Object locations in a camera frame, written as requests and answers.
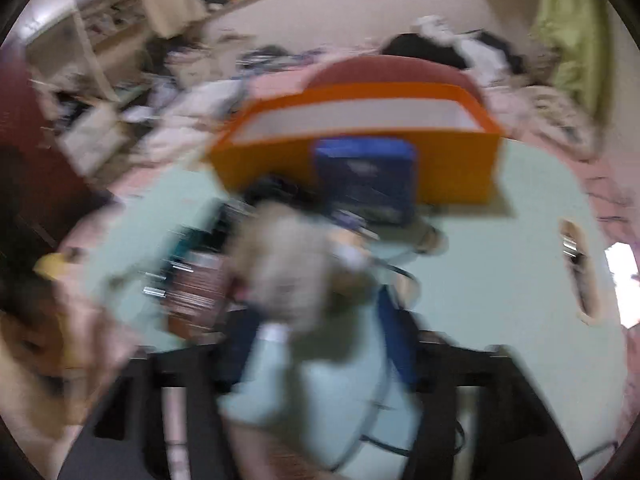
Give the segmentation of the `white smartphone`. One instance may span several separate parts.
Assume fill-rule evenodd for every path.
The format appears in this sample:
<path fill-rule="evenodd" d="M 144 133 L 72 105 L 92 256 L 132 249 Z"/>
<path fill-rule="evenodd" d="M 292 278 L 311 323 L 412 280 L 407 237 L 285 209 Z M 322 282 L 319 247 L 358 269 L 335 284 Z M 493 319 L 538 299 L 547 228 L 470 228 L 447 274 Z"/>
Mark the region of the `white smartphone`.
<path fill-rule="evenodd" d="M 639 269 L 628 244 L 615 243 L 605 251 L 608 270 L 614 281 L 620 324 L 634 327 L 640 318 Z"/>

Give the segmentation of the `blue tin box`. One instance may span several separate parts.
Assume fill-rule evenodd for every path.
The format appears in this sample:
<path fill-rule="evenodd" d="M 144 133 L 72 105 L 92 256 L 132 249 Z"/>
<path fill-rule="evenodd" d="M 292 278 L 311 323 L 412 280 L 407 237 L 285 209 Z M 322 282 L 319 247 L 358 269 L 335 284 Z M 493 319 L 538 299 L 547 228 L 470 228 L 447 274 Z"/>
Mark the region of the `blue tin box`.
<path fill-rule="evenodd" d="M 416 150 L 385 136 L 344 136 L 314 144 L 314 169 L 329 214 L 347 210 L 371 224 L 405 226 L 416 206 Z"/>

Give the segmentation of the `cartoon figure keychain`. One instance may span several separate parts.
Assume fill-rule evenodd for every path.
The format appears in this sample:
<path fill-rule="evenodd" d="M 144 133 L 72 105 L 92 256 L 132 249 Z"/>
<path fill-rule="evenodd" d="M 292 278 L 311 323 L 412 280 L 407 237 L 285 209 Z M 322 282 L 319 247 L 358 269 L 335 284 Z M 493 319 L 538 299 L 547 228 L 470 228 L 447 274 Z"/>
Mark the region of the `cartoon figure keychain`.
<path fill-rule="evenodd" d="M 333 261 L 332 288 L 336 294 L 346 296 L 363 288 L 376 269 L 390 271 L 409 281 L 416 278 L 399 266 L 401 261 L 417 256 L 434 254 L 444 244 L 444 234 L 427 223 L 419 240 L 410 249 L 393 257 L 373 255 L 370 243 L 380 238 L 368 228 L 366 220 L 347 210 L 334 211 L 328 232 Z"/>

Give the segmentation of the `green hanging cloth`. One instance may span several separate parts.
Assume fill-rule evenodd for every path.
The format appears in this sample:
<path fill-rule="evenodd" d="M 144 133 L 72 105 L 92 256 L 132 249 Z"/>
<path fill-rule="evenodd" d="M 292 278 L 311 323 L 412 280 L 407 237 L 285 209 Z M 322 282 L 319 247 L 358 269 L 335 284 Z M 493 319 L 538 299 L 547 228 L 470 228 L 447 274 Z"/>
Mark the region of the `green hanging cloth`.
<path fill-rule="evenodd" d="M 534 35 L 559 53 L 551 76 L 555 88 L 602 120 L 611 69 L 606 0 L 539 0 Z"/>

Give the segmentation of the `brown card box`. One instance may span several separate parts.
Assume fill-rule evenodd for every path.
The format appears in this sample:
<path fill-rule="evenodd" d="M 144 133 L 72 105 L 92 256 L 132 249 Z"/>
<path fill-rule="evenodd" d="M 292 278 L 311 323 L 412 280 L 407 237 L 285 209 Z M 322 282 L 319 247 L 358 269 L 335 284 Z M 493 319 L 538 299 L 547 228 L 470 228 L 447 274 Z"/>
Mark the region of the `brown card box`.
<path fill-rule="evenodd" d="M 160 303 L 169 333 L 194 340 L 224 322 L 233 283 L 226 255 L 191 250 L 148 278 L 143 293 Z"/>

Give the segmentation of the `red maroon pillow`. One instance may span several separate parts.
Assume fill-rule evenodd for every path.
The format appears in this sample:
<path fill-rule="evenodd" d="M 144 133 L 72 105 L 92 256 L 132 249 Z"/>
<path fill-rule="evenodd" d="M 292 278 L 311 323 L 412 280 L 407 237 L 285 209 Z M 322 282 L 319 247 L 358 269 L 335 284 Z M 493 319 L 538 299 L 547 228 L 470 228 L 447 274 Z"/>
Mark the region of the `red maroon pillow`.
<path fill-rule="evenodd" d="M 382 84 L 382 82 L 424 82 L 451 84 L 464 89 L 480 104 L 485 104 L 477 84 L 462 70 L 445 64 L 396 55 L 360 55 L 344 58 L 317 70 L 305 89 L 334 84 Z"/>

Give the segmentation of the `white clothes pile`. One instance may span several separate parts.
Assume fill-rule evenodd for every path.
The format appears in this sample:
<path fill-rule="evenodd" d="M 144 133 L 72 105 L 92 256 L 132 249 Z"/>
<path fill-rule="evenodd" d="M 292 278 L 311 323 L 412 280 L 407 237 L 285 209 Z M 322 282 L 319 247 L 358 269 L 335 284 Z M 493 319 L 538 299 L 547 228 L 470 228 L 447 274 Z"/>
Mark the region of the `white clothes pile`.
<path fill-rule="evenodd" d="M 509 75 L 509 64 L 502 51 L 470 35 L 457 34 L 441 16 L 422 16 L 411 24 L 411 30 L 439 47 L 453 48 L 482 87 L 498 84 Z"/>

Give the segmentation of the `fluffy beige white scrunchie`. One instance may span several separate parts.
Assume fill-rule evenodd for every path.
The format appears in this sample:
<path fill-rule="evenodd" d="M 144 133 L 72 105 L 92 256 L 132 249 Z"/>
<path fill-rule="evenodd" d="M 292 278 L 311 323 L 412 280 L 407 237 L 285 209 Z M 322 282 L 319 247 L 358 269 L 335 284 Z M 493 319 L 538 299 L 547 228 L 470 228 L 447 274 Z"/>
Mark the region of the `fluffy beige white scrunchie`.
<path fill-rule="evenodd" d="M 245 301 L 299 361 L 345 361 L 358 332 L 358 308 L 370 297 L 372 274 L 346 296 L 332 288 L 331 222 L 264 200 L 231 235 L 228 255 Z"/>

